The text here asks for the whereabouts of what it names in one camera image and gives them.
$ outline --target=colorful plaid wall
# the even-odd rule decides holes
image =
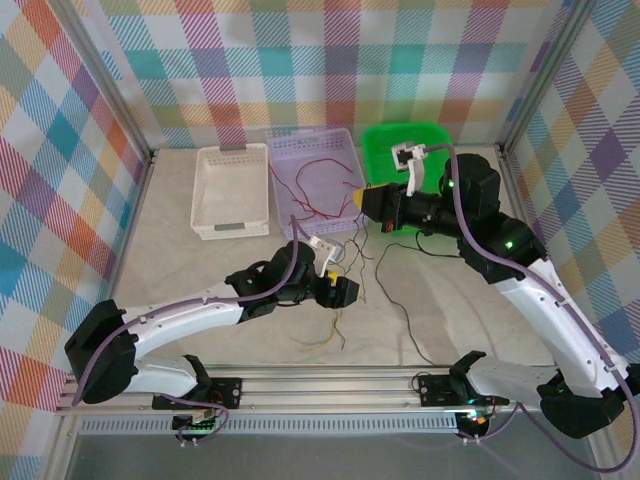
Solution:
[[[516,118],[516,115],[518,114],[518,112],[520,111],[520,106],[522,105],[522,102],[524,101],[524,99],[527,97],[527,94],[531,90],[531,87],[534,85],[536,78],[538,77],[538,72],[540,71],[540,67],[542,67],[545,61],[547,60],[547,56],[550,52],[551,46],[553,45],[553,42],[558,37],[558,34],[562,31],[562,28],[564,27],[564,24],[565,24],[565,21],[567,20],[569,12],[571,11],[571,7],[575,3],[575,1],[576,0],[562,1],[562,5],[560,6],[560,9],[558,10],[556,17],[554,18],[553,23],[551,24],[551,27],[547,32],[544,42],[542,42],[542,45],[540,46],[540,50],[538,51],[538,54],[536,55],[535,60],[531,63],[531,67],[529,68],[529,71],[527,72],[527,76],[525,77],[525,80],[522,83],[522,86],[520,87],[518,96],[513,102],[513,104],[511,105],[511,110],[509,110],[509,114],[507,115],[507,119],[504,122],[502,129],[500,130],[500,134],[496,139],[496,143],[503,143],[505,141],[507,134],[511,130],[513,121]]]
[[[149,143],[169,147],[300,126],[346,126],[359,142],[408,121],[493,143],[561,4],[75,0]]]
[[[640,361],[640,1],[600,0],[516,148],[529,220],[581,308]]]
[[[0,479],[29,479],[142,162],[44,0],[0,0],[0,66]]]

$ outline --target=black mount bracket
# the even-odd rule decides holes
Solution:
[[[472,405],[474,407],[488,407],[493,405],[494,397],[474,394],[463,399],[451,385],[450,375],[419,375],[416,379],[421,407],[455,407]],[[495,397],[497,406],[509,405],[509,400]]]
[[[196,380],[198,384],[191,389],[186,395],[182,396],[184,400],[194,402],[215,403],[222,405],[229,410],[237,410],[242,400],[242,379],[241,378],[212,378],[207,375],[204,365],[198,357],[194,355],[185,355],[185,358],[191,363],[196,372]],[[151,403],[153,410],[202,410],[202,407],[194,407],[183,405],[178,402],[172,402],[168,398],[161,395],[154,396]],[[194,423],[193,415],[176,415],[171,422],[171,428],[178,430],[184,427],[185,431],[190,428],[198,430],[213,430],[216,424],[216,412],[209,409],[205,412],[205,420]],[[183,435],[185,439],[201,438],[206,434]]]

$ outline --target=green plastic basket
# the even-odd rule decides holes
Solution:
[[[398,172],[391,156],[391,147],[399,143],[413,142],[416,145],[437,145],[451,143],[449,133],[435,123],[392,123],[376,125],[367,129],[362,135],[362,152],[367,171],[367,180],[371,185],[385,183],[404,183],[409,180],[409,172]],[[449,160],[449,152],[437,150],[425,159],[424,182],[422,191],[438,193],[438,182],[444,173],[444,166]],[[412,233],[415,228],[405,227],[394,233]]]

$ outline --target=red wire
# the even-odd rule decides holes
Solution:
[[[302,185],[300,185],[300,181],[299,181],[299,179],[300,179],[300,174],[301,174],[302,170],[304,170],[304,169],[305,169],[306,167],[308,167],[309,165],[312,165],[312,164],[314,164],[314,163],[327,162],[327,161],[337,163],[337,164],[338,164],[338,165],[340,165],[342,168],[344,168],[345,170],[347,170],[349,173],[353,173],[353,170],[352,170],[352,169],[350,169],[349,167],[347,167],[347,166],[346,166],[346,165],[344,165],[343,163],[341,163],[341,162],[339,162],[338,160],[335,160],[335,159],[333,159],[333,158],[320,158],[320,159],[318,159],[318,160],[313,160],[313,161],[311,161],[311,162],[309,162],[309,163],[305,163],[305,164],[300,168],[300,170],[298,170],[298,173],[296,174],[296,185],[298,186],[298,188],[300,189],[300,191],[301,191],[301,192],[302,192],[302,194],[304,195],[304,198],[305,198],[306,202],[304,202],[304,201],[300,200],[300,199],[296,196],[296,194],[295,194],[295,193],[293,193],[293,190],[291,190],[291,188],[290,188],[286,183],[284,183],[284,182],[280,179],[280,177],[278,177],[278,174],[276,174],[276,172],[275,172],[275,170],[273,169],[273,167],[272,167],[271,165],[269,165],[269,168],[271,169],[271,172],[273,173],[273,176],[276,178],[276,180],[277,180],[277,181],[278,181],[278,182],[279,182],[283,187],[285,187],[285,188],[289,191],[289,193],[291,194],[292,201],[293,201],[293,202],[298,203],[298,204],[302,207],[302,210],[303,210],[303,211],[305,211],[305,212],[307,212],[307,213],[311,213],[311,215],[309,215],[309,216],[307,216],[307,217],[305,217],[305,218],[298,219],[298,220],[300,220],[300,221],[303,221],[303,220],[309,220],[310,218],[313,218],[313,217],[315,217],[316,215],[320,215],[320,216],[324,217],[324,218],[325,218],[325,220],[328,220],[329,218],[340,218],[340,217],[342,217],[342,215],[344,214],[344,211],[345,211],[345,209],[347,208],[347,206],[348,206],[350,203],[353,203],[351,200],[349,200],[349,201],[347,202],[348,195],[345,195],[345,196],[344,196],[344,198],[343,198],[343,200],[342,200],[342,206],[340,207],[340,212],[338,213],[338,215],[333,215],[333,214],[330,214],[330,213],[321,212],[320,210],[318,210],[318,209],[316,209],[316,208],[314,208],[314,207],[312,207],[312,206],[311,206],[311,201],[310,201],[310,199],[309,199],[309,196],[307,195],[307,192],[305,192],[304,188],[302,188]],[[342,183],[343,183],[344,185],[349,185],[349,186],[351,186],[351,187],[353,187],[353,188],[360,188],[360,187],[358,187],[357,185],[354,185],[354,184],[352,184],[352,183],[350,183],[350,182],[342,182]]]
[[[224,397],[222,396],[222,394],[217,390],[214,390],[213,393],[215,393],[218,397],[220,397],[220,401],[222,402],[222,403],[220,403],[220,405],[224,406]],[[219,417],[221,414],[222,414],[222,410],[217,410],[216,411],[216,417]]]

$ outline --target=purple plastic basket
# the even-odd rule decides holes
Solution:
[[[355,188],[343,182],[357,185],[358,188],[365,186],[358,156],[349,130],[346,128],[270,138],[267,144],[271,167],[278,178],[287,184],[300,200],[304,200],[304,195],[296,185],[296,175],[307,163],[322,158],[332,158],[353,171],[350,173],[334,162],[319,162],[302,171],[299,177],[300,185],[307,193],[310,204],[321,212],[338,215],[345,195],[347,195],[347,201],[352,199]],[[303,219],[310,213],[305,212],[302,206],[293,200],[291,193],[274,177],[273,172],[271,180],[276,194],[280,227],[285,236],[292,239],[291,215]],[[355,230],[354,220],[359,213],[358,208],[351,202],[340,218],[325,219],[321,215],[315,215],[307,220],[301,220],[300,224],[310,235]]]

